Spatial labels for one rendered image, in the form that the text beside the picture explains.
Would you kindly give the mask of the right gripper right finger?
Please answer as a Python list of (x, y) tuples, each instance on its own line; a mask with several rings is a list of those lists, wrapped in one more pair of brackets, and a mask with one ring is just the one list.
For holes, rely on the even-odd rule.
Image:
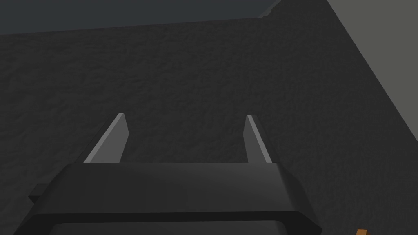
[(248, 163), (278, 162), (277, 154), (257, 116), (246, 116), (243, 139)]

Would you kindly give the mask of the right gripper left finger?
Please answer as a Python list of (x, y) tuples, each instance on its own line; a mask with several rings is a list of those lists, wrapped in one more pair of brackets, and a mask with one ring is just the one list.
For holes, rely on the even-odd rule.
[(75, 163), (119, 163), (128, 136), (125, 115), (111, 114)]

